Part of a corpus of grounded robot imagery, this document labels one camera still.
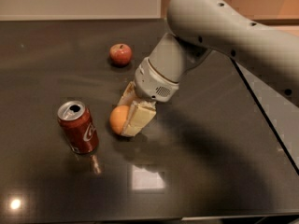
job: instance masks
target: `red soda can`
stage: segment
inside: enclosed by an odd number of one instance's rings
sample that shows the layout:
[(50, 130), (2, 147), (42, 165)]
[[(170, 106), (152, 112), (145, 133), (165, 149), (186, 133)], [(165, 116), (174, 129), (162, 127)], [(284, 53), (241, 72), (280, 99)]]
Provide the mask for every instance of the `red soda can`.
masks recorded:
[(78, 154), (92, 152), (99, 143), (90, 110), (81, 101), (69, 101), (57, 112), (72, 150)]

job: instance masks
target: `red apple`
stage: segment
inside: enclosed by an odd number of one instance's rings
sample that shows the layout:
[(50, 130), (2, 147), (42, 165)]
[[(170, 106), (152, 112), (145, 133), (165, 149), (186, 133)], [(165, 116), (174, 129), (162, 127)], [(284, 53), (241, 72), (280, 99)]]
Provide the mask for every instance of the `red apple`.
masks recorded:
[(117, 66), (127, 65), (132, 58), (132, 50), (126, 44), (116, 44), (110, 48), (110, 58)]

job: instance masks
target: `can logo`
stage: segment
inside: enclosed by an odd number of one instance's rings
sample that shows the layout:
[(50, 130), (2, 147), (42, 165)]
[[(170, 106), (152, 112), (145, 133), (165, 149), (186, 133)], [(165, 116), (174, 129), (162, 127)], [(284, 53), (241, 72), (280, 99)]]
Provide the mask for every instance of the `can logo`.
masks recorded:
[(93, 138), (93, 133), (95, 132), (95, 127), (90, 123), (86, 129), (86, 132), (83, 136), (85, 142), (90, 141)]

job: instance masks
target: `silver can top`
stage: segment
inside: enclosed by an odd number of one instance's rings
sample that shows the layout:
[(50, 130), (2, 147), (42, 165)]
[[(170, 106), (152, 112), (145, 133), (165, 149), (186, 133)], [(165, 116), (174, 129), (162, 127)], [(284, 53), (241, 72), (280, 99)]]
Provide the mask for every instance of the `silver can top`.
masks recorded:
[(85, 111), (85, 105), (81, 101), (69, 101), (60, 106), (57, 111), (59, 119), (71, 121), (80, 118)]

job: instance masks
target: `black table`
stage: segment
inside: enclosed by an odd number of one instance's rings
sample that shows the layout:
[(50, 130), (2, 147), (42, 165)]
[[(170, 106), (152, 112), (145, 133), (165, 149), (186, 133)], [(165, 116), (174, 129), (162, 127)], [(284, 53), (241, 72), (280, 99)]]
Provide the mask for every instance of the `black table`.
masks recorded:
[[(216, 51), (142, 133), (111, 132), (112, 108), (167, 29), (164, 20), (0, 23), (1, 223), (299, 214), (295, 168)], [(124, 68), (108, 58), (116, 43), (134, 51)], [(73, 153), (57, 123), (68, 100), (91, 109), (92, 154)]]

